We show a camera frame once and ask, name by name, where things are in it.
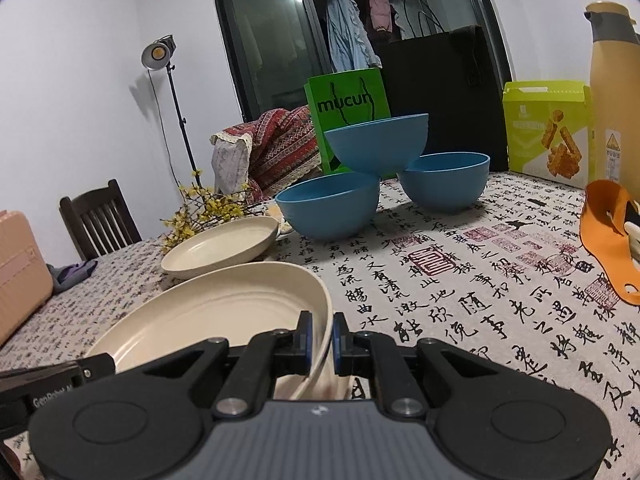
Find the wooden chair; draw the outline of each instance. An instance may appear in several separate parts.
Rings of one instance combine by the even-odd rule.
[[[85,261],[142,241],[116,180],[73,200],[65,196],[60,213]]]

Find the tablecloth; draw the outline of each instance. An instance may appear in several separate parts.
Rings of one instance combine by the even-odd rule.
[[[492,174],[467,211],[427,213],[395,180],[356,237],[317,243],[298,234],[275,257],[326,284],[352,330],[413,345],[430,336],[595,402],[613,433],[599,480],[640,472],[640,309],[622,303],[580,243],[584,192]],[[2,369],[78,358],[118,320],[170,286],[159,241],[100,259],[94,275],[53,298],[0,351]],[[354,396],[367,385],[356,384]],[[25,465],[25,435],[10,441]]]

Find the pink case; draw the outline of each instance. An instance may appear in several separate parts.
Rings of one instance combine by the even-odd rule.
[[[26,217],[0,211],[0,344],[52,291],[53,279]]]

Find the green paper bag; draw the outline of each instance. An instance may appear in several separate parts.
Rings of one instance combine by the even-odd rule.
[[[324,174],[349,171],[335,156],[324,133],[343,126],[391,117],[379,68],[312,77],[306,99],[316,130]]]
[[[581,81],[515,81],[503,97],[509,169],[584,188],[594,180],[590,88]]]

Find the warning label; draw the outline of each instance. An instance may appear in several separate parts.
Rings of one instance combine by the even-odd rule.
[[[607,165],[605,178],[614,182],[620,182],[620,152],[622,150],[622,142],[620,141],[620,132],[607,130]]]

